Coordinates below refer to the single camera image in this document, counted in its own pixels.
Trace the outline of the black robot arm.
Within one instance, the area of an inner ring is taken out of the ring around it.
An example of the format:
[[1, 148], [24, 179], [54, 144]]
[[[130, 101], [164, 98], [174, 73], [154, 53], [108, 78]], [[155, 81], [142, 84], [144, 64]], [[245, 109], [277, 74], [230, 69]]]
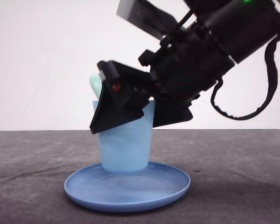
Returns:
[[102, 81], [98, 106], [90, 124], [99, 133], [143, 117], [155, 100], [153, 126], [192, 119], [189, 110], [200, 92], [214, 92], [222, 77], [260, 47], [266, 46], [268, 91], [264, 103], [241, 120], [260, 114], [278, 84], [274, 61], [280, 41], [280, 12], [271, 0], [188, 0], [187, 14], [177, 21], [146, 0], [122, 0], [117, 15], [160, 41], [156, 52], [144, 51], [144, 72], [115, 61], [100, 61]]

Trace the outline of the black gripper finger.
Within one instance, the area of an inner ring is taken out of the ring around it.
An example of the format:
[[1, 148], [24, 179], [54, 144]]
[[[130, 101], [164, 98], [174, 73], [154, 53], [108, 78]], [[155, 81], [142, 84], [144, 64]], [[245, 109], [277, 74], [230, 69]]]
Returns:
[[143, 108], [149, 103], [149, 73], [116, 61], [100, 61], [97, 67], [102, 90], [90, 124], [91, 133], [142, 118]]

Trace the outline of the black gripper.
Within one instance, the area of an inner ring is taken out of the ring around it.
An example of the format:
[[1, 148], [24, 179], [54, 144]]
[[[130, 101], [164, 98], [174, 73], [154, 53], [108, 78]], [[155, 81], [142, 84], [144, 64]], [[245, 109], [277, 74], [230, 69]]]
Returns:
[[147, 79], [138, 88], [155, 97], [153, 127], [193, 119], [182, 105], [208, 90], [235, 63], [230, 49], [233, 33], [217, 24], [193, 22], [170, 33], [173, 24], [143, 22], [140, 28], [160, 39], [156, 52], [145, 50], [139, 62], [150, 66]]

